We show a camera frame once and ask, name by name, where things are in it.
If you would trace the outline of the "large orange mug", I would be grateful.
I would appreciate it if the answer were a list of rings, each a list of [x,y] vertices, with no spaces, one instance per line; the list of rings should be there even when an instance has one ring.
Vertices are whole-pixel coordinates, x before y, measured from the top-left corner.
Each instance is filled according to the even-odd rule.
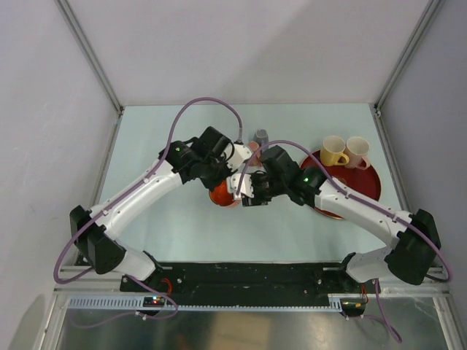
[[[233,208],[239,205],[239,201],[234,200],[233,194],[229,193],[226,181],[219,184],[213,191],[209,191],[209,198],[213,204],[223,208]]]

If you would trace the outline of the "yellow mug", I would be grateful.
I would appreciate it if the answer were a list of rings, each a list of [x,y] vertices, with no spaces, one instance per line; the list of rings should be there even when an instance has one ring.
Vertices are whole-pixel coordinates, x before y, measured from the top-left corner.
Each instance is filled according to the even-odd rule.
[[[346,166],[350,159],[344,153],[345,142],[339,136],[327,136],[320,149],[320,162],[324,166]]]

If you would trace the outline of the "pink mug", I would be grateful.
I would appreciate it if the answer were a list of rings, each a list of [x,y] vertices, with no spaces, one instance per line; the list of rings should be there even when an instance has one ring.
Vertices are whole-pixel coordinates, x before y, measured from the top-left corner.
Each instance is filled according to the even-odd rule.
[[[345,166],[350,169],[360,169],[362,171],[371,166],[367,156],[370,150],[369,143],[360,136],[353,136],[347,140],[344,154],[349,158],[349,162]]]

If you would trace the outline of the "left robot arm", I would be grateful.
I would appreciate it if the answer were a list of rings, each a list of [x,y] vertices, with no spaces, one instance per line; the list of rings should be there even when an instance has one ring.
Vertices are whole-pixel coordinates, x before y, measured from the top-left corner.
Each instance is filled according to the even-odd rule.
[[[213,127],[188,141],[173,141],[156,162],[132,184],[107,201],[69,214],[74,245],[88,260],[91,270],[129,274],[143,289],[161,285],[158,264],[147,252],[127,248],[119,241],[125,228],[154,202],[186,182],[200,179],[213,190],[241,164],[242,144],[232,142]]]

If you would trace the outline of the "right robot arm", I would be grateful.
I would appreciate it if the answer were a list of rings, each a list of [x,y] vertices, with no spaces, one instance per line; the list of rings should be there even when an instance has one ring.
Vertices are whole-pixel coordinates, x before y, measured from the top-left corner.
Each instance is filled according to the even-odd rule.
[[[242,171],[232,188],[243,206],[266,205],[286,195],[299,206],[332,212],[368,231],[384,247],[367,253],[350,253],[341,262],[337,283],[354,292],[364,282],[394,276],[420,285],[441,248],[433,216],[422,209],[416,213],[390,209],[359,193],[321,165],[301,168],[279,145],[262,152],[263,171]]]

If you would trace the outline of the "salmon mug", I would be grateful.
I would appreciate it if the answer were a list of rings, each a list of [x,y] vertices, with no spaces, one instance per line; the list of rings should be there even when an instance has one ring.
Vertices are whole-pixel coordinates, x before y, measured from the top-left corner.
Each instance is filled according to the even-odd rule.
[[[258,151],[260,149],[259,143],[257,143],[256,141],[251,141],[248,143],[248,147],[250,148],[251,153],[252,153],[252,157],[251,157],[252,160],[251,160],[250,165],[261,167],[262,166],[262,163],[260,161],[261,152]]]

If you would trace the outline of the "grey purple mug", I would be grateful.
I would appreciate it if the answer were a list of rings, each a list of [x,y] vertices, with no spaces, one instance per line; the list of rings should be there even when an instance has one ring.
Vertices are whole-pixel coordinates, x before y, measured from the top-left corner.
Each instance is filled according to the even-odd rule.
[[[257,129],[253,136],[254,142],[259,145],[263,145],[269,142],[269,135],[266,129]]]

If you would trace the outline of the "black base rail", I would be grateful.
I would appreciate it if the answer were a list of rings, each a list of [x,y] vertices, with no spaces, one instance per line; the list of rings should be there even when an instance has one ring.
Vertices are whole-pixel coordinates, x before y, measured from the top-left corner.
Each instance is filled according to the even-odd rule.
[[[329,294],[373,293],[374,284],[353,281],[337,262],[165,262],[142,284],[123,277],[122,292],[169,292],[180,306],[328,306]]]

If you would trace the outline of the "left aluminium frame post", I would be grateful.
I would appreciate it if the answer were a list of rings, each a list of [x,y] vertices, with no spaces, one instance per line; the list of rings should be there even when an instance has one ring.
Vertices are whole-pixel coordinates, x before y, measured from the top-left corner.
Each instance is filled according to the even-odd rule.
[[[87,34],[85,33],[77,15],[75,14],[71,4],[67,0],[55,0],[59,12],[61,13],[65,23],[67,24],[72,36],[74,37],[79,49],[88,65],[93,72],[98,84],[104,91],[104,95],[110,102],[115,114],[120,117],[123,113],[124,107],[121,104],[117,94],[112,87],[107,74],[104,71],[101,62],[93,49]]]

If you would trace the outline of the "aluminium frame post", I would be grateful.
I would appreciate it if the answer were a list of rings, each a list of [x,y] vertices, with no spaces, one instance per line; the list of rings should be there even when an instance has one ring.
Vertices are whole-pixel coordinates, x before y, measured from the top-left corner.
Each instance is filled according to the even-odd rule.
[[[380,115],[386,100],[390,96],[393,88],[396,86],[405,69],[409,65],[411,59],[413,59],[413,56],[415,55],[418,47],[421,45],[423,39],[425,38],[444,4],[445,1],[443,0],[428,1],[425,9],[422,11],[420,18],[414,27],[414,30],[404,45],[401,54],[398,56],[398,60],[396,61],[395,66],[390,72],[389,77],[387,78],[381,92],[374,102],[374,110],[377,115]]]
[[[110,102],[115,114],[120,117],[123,113],[124,107],[121,104],[117,94],[112,87],[107,74],[104,71],[101,62],[93,49],[87,34],[85,33],[77,15],[75,14],[71,4],[67,0],[55,0],[59,12],[61,13],[65,23],[67,24],[72,36],[74,37],[79,49],[88,65],[93,72],[98,84],[104,91],[104,95]]]

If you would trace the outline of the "right aluminium frame post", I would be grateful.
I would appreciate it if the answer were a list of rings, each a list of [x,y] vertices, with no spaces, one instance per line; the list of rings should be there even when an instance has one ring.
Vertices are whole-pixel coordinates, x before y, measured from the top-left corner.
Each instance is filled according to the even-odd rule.
[[[409,65],[411,59],[413,59],[413,56],[415,55],[418,47],[421,45],[423,39],[425,38],[444,4],[445,1],[443,0],[428,1],[425,9],[422,11],[420,18],[414,27],[414,30],[404,45],[401,54],[398,56],[398,60],[396,61],[395,66],[390,72],[389,77],[387,78],[381,92],[374,102],[374,110],[377,115],[380,115],[386,100],[390,96],[393,88],[396,86],[405,69]]]

